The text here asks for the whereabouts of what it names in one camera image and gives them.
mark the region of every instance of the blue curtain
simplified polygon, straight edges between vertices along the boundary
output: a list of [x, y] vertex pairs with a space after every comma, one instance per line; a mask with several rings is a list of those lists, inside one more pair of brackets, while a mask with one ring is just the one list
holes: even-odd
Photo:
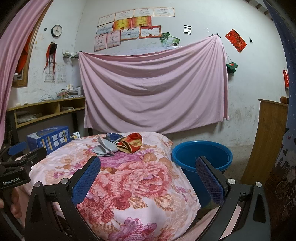
[[271, 228], [275, 230], [288, 221], [296, 205], [296, 43], [283, 18], [265, 0], [264, 3], [279, 32], [289, 74], [289, 108], [286, 132], [279, 156], [265, 186]]

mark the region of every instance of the concrete floor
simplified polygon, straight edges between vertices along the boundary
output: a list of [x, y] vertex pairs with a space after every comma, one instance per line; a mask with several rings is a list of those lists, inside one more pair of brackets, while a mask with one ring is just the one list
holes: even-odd
[[253, 145], [230, 146], [228, 148], [232, 152], [233, 160], [232, 164], [224, 172], [224, 176], [226, 178], [233, 178], [236, 181], [240, 181], [247, 166]]

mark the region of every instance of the green bag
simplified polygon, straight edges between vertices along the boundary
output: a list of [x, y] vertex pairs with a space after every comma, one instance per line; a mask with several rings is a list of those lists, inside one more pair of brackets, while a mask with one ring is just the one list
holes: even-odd
[[227, 73], [231, 74], [231, 73], [235, 73], [235, 69], [238, 67], [236, 63], [231, 62], [229, 64], [226, 65], [227, 66]]

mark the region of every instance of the person's hand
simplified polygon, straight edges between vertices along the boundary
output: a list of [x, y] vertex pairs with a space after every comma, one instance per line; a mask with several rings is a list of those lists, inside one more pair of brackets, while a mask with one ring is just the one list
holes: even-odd
[[[22, 216], [22, 210], [20, 209], [19, 198], [20, 196], [18, 195], [17, 190], [13, 188], [11, 192], [12, 205], [10, 207], [10, 211], [15, 218], [20, 218]], [[4, 202], [1, 198], [0, 198], [0, 208], [4, 208]]]

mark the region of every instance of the blue mesh pad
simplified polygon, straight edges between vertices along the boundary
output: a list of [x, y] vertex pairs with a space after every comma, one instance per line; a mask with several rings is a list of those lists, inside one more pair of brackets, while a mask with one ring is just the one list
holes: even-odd
[[78, 203], [83, 202], [83, 199], [91, 188], [96, 176], [99, 174], [100, 169], [101, 162], [100, 159], [96, 157], [73, 187], [72, 202], [75, 206]]
[[25, 141], [23, 141], [23, 142], [20, 142], [16, 145], [10, 147], [7, 154], [10, 156], [14, 156], [26, 148], [27, 148], [27, 143]]
[[213, 201], [222, 205], [224, 203], [223, 188], [200, 157], [196, 160], [196, 171]]

